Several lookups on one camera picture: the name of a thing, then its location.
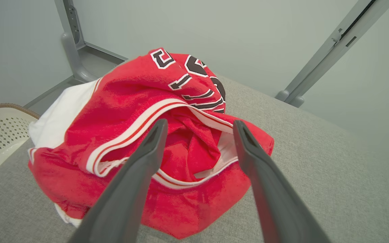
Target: gray wall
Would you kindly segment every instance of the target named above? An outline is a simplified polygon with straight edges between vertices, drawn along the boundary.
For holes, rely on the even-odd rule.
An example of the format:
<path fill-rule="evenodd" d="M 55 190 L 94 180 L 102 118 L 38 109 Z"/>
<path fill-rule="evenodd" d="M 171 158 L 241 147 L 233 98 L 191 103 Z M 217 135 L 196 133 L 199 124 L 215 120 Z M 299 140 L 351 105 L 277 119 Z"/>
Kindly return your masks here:
<path fill-rule="evenodd" d="M 389 148 L 389 9 L 304 98 L 301 109 Z"/>
<path fill-rule="evenodd" d="M 357 0 L 74 0 L 85 41 L 135 58 L 164 47 L 275 96 Z"/>
<path fill-rule="evenodd" d="M 0 103 L 26 105 L 72 75 L 55 2 L 0 0 Z"/>

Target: white stripe trim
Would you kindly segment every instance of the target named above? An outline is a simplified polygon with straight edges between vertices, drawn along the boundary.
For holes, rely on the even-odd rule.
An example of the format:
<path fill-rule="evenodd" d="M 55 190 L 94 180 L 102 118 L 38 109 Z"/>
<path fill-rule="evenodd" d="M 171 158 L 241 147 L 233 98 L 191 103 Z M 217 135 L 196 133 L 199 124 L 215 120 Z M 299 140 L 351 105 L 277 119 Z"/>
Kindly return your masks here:
<path fill-rule="evenodd" d="M 171 104 L 171 103 L 177 103 L 171 106 L 167 106 L 165 108 L 162 108 L 165 105 Z M 164 112 L 169 111 L 170 109 L 181 107 L 181 106 L 187 106 L 190 108 L 190 111 L 205 125 L 217 129 L 219 131 L 222 131 L 222 137 L 225 137 L 225 139 L 220 139 L 219 141 L 219 149 L 221 149 L 222 155 L 226 155 L 226 158 L 220 157 L 219 161 L 216 163 L 213 169 L 201 172 L 202 174 L 206 175 L 205 178 L 203 178 L 200 181 L 197 182 L 184 182 L 176 180 L 169 175 L 167 175 L 164 171 L 161 169 L 158 170 L 157 174 L 153 175 L 153 178 L 161 183 L 164 186 L 167 186 L 169 188 L 173 189 L 182 189 L 182 188 L 188 188 L 193 186 L 198 186 L 205 181 L 209 180 L 210 178 L 218 175 L 220 172 L 222 172 L 225 168 L 227 168 L 232 163 L 238 161 L 238 157 L 236 155 L 236 148 L 235 143 L 233 139 L 229 139 L 229 136 L 233 135 L 233 125 L 225 120 L 221 120 L 220 118 L 217 118 L 213 115 L 210 115 L 208 113 L 205 113 L 193 106 L 188 105 L 187 103 L 184 103 L 182 100 L 178 99 L 166 99 L 162 100 L 160 102 L 157 102 L 156 104 L 152 105 L 150 108 L 145 110 L 136 120 L 135 122 L 125 131 L 123 134 L 121 134 L 119 137 L 102 144 L 98 148 L 96 148 L 91 155 L 88 158 L 88 162 L 86 164 L 86 169 L 90 171 L 93 174 L 96 174 L 99 177 L 106 176 L 109 171 L 119 166 L 122 163 L 125 163 L 125 159 L 122 160 L 116 160 L 116 161 L 108 161 L 108 162 L 99 162 L 102 157 L 104 157 L 105 154 L 109 153 L 112 150 L 119 149 L 125 146 L 130 145 L 133 143 L 136 139 L 138 139 L 147 129 L 151 126 L 151 124 L 154 123 L 154 121 Z M 157 112 L 153 117 L 148 120 L 147 123 L 142 127 L 142 129 L 139 130 L 130 140 L 127 140 L 126 142 L 113 146 L 114 144 L 118 144 L 124 140 L 126 140 L 128 137 L 130 137 L 134 132 L 136 132 L 137 129 L 139 129 L 142 124 L 147 120 L 148 117 L 150 117 L 154 112 Z"/>
<path fill-rule="evenodd" d="M 171 106 L 167 106 L 163 109 L 160 109 L 161 107 L 168 105 L 168 104 L 171 104 L 171 103 L 178 103 L 178 104 L 174 104 Z M 108 167 L 108 169 L 106 169 L 104 171 L 101 171 L 101 169 L 98 168 L 98 166 L 100 164 L 99 161 L 103 158 L 103 156 L 105 154 L 109 153 L 112 150 L 119 149 L 119 148 L 125 147 L 127 145 L 130 145 L 136 139 L 138 139 L 149 128 L 149 126 L 151 126 L 151 124 L 154 123 L 154 121 L 160 115 L 162 115 L 164 112 L 166 112 L 170 109 L 173 109 L 173 108 L 176 108 L 179 106 L 188 106 L 188 105 L 186 103 L 184 103 L 184 101 L 182 101 L 182 100 L 166 99 L 166 100 L 159 101 L 159 102 L 155 103 L 154 105 L 150 106 L 150 108 L 146 109 L 145 112 L 143 112 L 134 121 L 134 123 L 131 124 L 131 126 L 125 132 L 123 132 L 120 136 L 118 136 L 117 138 L 110 140 L 109 142 L 104 143 L 104 144 L 100 145 L 98 148 L 94 149 L 94 151 L 89 155 L 88 161 L 86 163 L 86 169 L 89 172 L 96 174 L 99 177 L 105 177 L 109 173 L 110 169 L 113 168 L 113 167 Z M 132 134 L 134 134 L 134 132 L 142 126 L 142 123 L 144 123 L 147 120 L 147 118 L 150 117 L 154 112 L 157 112 L 157 113 L 153 117 L 151 117 L 151 119 L 148 120 L 148 122 L 142 127 L 142 129 L 138 133 L 136 133 L 136 135 L 134 135 L 130 140 L 128 140 L 120 145 L 112 146 L 114 144 L 118 144 L 118 143 L 126 140 L 128 137 L 130 137 Z"/>
<path fill-rule="evenodd" d="M 34 165 L 34 154 L 35 154 L 36 151 L 37 151 L 36 148 L 28 149 L 29 160 L 31 161 L 32 165 Z"/>
<path fill-rule="evenodd" d="M 95 93 L 99 89 L 100 81 L 102 81 L 103 77 L 99 78 L 96 83 L 96 88 L 94 89 L 93 93 Z"/>

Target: printed number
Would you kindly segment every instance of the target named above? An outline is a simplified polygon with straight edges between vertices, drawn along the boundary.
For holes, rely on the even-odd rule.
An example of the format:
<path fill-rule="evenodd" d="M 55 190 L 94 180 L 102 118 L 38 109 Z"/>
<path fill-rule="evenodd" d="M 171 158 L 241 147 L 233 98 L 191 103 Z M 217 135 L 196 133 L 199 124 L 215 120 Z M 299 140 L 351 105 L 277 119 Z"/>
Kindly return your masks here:
<path fill-rule="evenodd" d="M 213 112 L 217 112 L 217 113 L 222 113 L 222 114 L 224 114 L 224 108 L 214 110 Z"/>
<path fill-rule="evenodd" d="M 190 104 L 190 106 L 193 106 L 193 107 L 196 107 L 200 110 L 210 110 L 210 109 L 214 109 L 216 108 L 217 106 L 221 105 L 223 103 L 223 98 L 220 97 L 220 99 L 218 101 L 214 101 L 214 102 L 208 102 L 208 103 L 194 103 L 194 104 Z"/>
<path fill-rule="evenodd" d="M 224 87 L 220 80 L 216 77 L 210 77 L 211 81 L 213 81 L 213 84 L 217 87 L 218 91 L 223 97 L 223 100 L 226 101 L 226 92 L 224 91 Z"/>
<path fill-rule="evenodd" d="M 211 96 L 213 96 L 213 94 L 214 94 L 214 91 L 212 91 L 211 89 L 209 89 L 207 92 L 205 92 L 204 94 L 201 94 L 201 95 L 199 95 L 199 96 L 183 95 L 182 98 L 184 98 L 184 100 L 201 99 L 201 98 L 208 98 L 208 97 L 211 97 Z"/>
<path fill-rule="evenodd" d="M 169 84 L 169 87 L 172 90 L 182 89 L 182 86 L 184 86 L 186 83 L 190 81 L 191 77 L 188 74 L 184 74 L 180 79 L 173 81 Z"/>
<path fill-rule="evenodd" d="M 159 69 L 166 69 L 172 63 L 175 63 L 175 60 L 164 49 L 158 49 L 151 53 L 151 57 Z"/>
<path fill-rule="evenodd" d="M 189 55 L 187 60 L 185 60 L 185 68 L 190 74 L 198 75 L 201 77 L 208 77 L 204 67 L 206 67 L 206 65 L 196 57 Z"/>

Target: brown rope trim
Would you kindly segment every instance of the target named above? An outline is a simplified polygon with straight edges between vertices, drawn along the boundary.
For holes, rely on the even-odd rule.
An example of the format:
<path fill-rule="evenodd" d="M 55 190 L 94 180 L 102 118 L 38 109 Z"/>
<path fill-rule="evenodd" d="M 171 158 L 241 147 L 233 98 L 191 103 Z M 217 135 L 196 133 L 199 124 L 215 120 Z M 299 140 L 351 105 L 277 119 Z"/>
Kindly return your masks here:
<path fill-rule="evenodd" d="M 39 119 L 40 118 L 40 115 L 33 112 L 33 111 L 30 111 L 26 108 L 23 108 L 22 106 L 19 106 L 19 105 L 16 105 L 16 104 L 12 104 L 12 103 L 0 103 L 0 108 L 13 108 L 13 109 L 16 109 L 16 110 L 19 110 L 23 113 L 26 113 L 32 117 L 34 117 L 35 119 Z"/>

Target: gray metal frame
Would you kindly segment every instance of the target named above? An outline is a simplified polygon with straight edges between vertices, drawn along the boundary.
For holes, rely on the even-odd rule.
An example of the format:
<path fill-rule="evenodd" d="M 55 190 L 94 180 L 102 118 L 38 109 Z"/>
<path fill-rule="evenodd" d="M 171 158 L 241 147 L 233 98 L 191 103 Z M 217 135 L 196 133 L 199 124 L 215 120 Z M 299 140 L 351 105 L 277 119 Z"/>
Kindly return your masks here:
<path fill-rule="evenodd" d="M 55 4 L 64 29 L 61 39 L 76 79 L 82 82 L 97 79 L 85 69 L 80 61 L 77 50 L 83 46 L 89 46 L 124 61 L 128 60 L 128 58 L 83 40 L 79 17 L 72 0 L 55 0 Z M 354 23 L 369 4 L 371 4 L 370 8 Z M 388 8 L 389 0 L 358 0 L 298 75 L 275 98 L 300 107 L 304 103 L 302 95 L 359 40 Z"/>
<path fill-rule="evenodd" d="M 51 89 L 49 89 L 48 91 L 44 92 L 43 94 L 41 94 L 40 96 L 38 96 L 37 98 L 33 99 L 32 101 L 30 101 L 28 104 L 24 105 L 23 108 L 26 108 L 26 109 L 29 109 L 31 106 L 35 105 L 36 103 L 38 103 L 39 101 L 41 101 L 42 99 L 44 99 L 46 96 L 48 96 L 50 93 L 60 89 L 62 86 L 65 86 L 67 83 L 70 83 L 71 85 L 77 85 L 77 84 L 81 84 L 83 82 L 79 82 L 77 83 L 78 80 L 73 80 L 74 76 L 71 75 L 70 77 L 66 78 L 64 81 L 62 81 L 61 83 L 53 86 Z"/>
<path fill-rule="evenodd" d="M 378 20 L 389 8 L 389 0 L 376 0 L 363 16 L 352 26 L 371 0 L 359 0 L 325 43 L 276 99 L 295 107 L 304 103 L 304 95 Z"/>

